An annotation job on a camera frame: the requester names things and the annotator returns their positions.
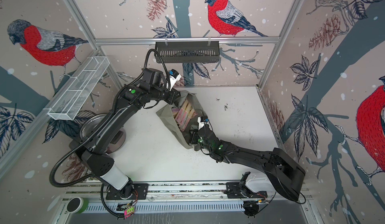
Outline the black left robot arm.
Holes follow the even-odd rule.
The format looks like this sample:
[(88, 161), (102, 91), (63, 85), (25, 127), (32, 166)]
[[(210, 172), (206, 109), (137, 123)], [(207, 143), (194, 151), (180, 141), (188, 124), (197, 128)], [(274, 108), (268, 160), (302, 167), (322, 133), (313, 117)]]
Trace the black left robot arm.
[(70, 149), (104, 184), (113, 187), (123, 198), (133, 193), (132, 180), (114, 163), (107, 152), (123, 136), (123, 125), (150, 101), (173, 104), (180, 97), (174, 88), (166, 91), (159, 84), (141, 82), (128, 85), (114, 98), (113, 107), (87, 136), (70, 143)]

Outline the pink wooden folding fan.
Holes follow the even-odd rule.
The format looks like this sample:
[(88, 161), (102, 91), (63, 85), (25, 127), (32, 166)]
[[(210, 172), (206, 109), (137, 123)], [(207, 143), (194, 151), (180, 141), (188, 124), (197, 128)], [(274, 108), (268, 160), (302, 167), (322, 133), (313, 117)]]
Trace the pink wooden folding fan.
[(184, 124), (184, 126), (183, 126), (182, 128), (179, 127), (179, 129), (180, 129), (181, 131), (185, 131), (185, 129), (186, 129), (186, 127), (187, 127), (189, 121), (190, 121), (192, 118), (196, 117), (197, 115), (198, 115), (198, 113), (195, 111), (195, 109), (194, 109), (194, 108), (192, 107), (192, 105), (191, 105), (190, 112), (188, 113), (188, 116), (187, 116), (187, 118), (186, 118), (186, 120), (185, 120), (185, 124)]

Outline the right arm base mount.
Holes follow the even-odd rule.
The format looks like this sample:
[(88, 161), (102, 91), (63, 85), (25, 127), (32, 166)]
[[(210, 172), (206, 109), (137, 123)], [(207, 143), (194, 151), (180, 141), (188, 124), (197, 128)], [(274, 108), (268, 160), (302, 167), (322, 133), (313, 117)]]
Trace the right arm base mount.
[(227, 195), (229, 199), (266, 199), (268, 197), (266, 191), (254, 193), (248, 187), (246, 187), (246, 179), (250, 174), (250, 172), (244, 173), (239, 182), (227, 182), (224, 194)]

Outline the green canvas tote bag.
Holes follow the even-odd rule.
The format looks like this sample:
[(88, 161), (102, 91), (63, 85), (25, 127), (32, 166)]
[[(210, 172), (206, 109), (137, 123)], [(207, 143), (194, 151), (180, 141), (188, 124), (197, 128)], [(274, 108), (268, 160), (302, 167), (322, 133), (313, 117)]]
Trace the green canvas tote bag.
[(207, 116), (196, 94), (188, 91), (180, 91), (180, 97), (162, 107), (156, 115), (185, 149), (197, 144), (193, 135), (198, 130), (198, 118)]

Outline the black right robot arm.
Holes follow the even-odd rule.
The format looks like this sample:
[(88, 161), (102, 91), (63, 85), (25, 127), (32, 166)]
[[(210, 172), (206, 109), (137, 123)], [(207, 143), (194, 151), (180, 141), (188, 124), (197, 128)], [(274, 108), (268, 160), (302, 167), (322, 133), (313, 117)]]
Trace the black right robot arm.
[(287, 200), (298, 202), (305, 170), (282, 149), (257, 151), (242, 148), (220, 140), (207, 124), (198, 130), (191, 130), (190, 134), (189, 143), (207, 150), (216, 162), (240, 164), (263, 172), (277, 193)]

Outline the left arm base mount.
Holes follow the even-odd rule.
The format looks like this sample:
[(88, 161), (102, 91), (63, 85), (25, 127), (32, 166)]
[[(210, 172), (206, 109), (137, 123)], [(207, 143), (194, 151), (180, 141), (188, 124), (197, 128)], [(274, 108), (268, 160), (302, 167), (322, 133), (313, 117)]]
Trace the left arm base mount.
[(148, 183), (133, 183), (121, 191), (114, 187), (107, 186), (106, 199), (109, 201), (120, 200), (145, 200), (148, 192)]

